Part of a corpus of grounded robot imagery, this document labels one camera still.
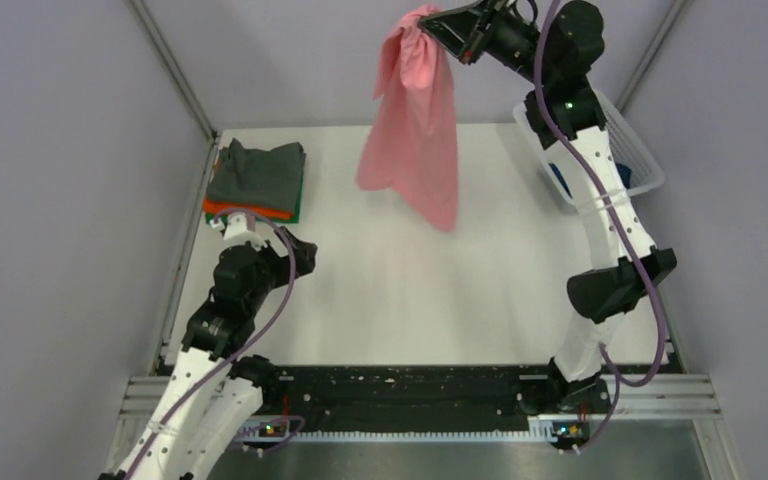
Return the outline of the pink t shirt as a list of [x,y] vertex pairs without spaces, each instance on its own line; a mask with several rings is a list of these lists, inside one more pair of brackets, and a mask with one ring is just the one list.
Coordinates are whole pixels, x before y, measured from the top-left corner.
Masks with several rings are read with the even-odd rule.
[[454,229],[458,144],[447,52],[419,26],[440,9],[405,14],[382,42],[373,97],[380,101],[356,173],[365,191],[390,189],[432,227]]

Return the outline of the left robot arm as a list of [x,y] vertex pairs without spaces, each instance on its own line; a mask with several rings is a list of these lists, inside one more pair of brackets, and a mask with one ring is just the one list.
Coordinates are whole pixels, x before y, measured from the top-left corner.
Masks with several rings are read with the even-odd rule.
[[238,208],[211,219],[211,228],[226,244],[213,270],[213,284],[187,322],[172,373],[147,425],[103,478],[205,479],[244,422],[279,404],[274,365],[246,352],[266,332],[255,320],[267,297],[275,290],[284,292],[267,322],[273,325],[296,281],[314,271],[318,247],[268,220],[286,250],[278,254],[255,230],[260,217]]

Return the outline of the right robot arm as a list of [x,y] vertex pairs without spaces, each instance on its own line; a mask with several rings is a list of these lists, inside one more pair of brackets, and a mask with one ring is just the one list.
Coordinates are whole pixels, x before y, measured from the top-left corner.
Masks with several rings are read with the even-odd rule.
[[528,21],[512,1],[477,1],[429,15],[419,25],[460,63],[491,56],[532,84],[524,101],[526,120],[584,226],[591,266],[567,281],[574,315],[549,361],[541,409],[572,412],[597,396],[602,370],[614,368],[608,343],[642,299],[656,322],[648,369],[656,375],[668,333],[657,287],[677,258],[658,247],[640,222],[588,79],[605,49],[600,9],[587,1],[555,1],[542,21]]

